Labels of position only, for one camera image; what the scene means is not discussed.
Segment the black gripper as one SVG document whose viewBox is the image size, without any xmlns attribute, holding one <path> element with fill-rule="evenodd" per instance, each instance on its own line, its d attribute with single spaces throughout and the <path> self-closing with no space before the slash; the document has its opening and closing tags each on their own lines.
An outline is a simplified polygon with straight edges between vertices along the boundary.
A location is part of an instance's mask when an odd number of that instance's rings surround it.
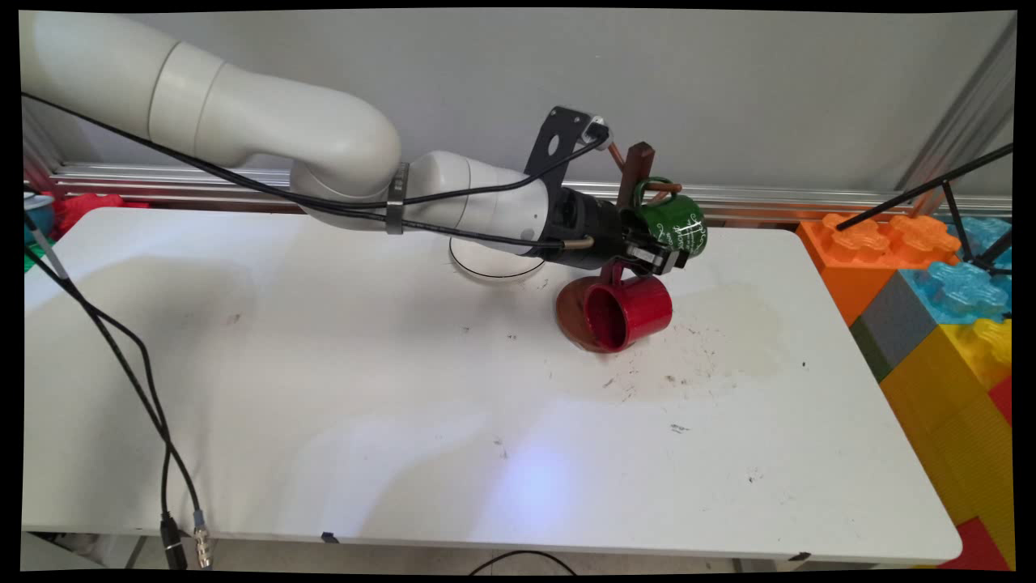
<svg viewBox="0 0 1036 583">
<path fill-rule="evenodd" d="M 626 265 L 638 276 L 662 276 L 683 269 L 690 252 L 650 240 L 648 222 L 636 211 L 621 210 L 612 202 L 575 190 L 548 196 L 543 242 L 593 239 L 592 247 L 541 247 L 541 259 L 582 270 L 599 270 L 626 254 Z"/>
</svg>

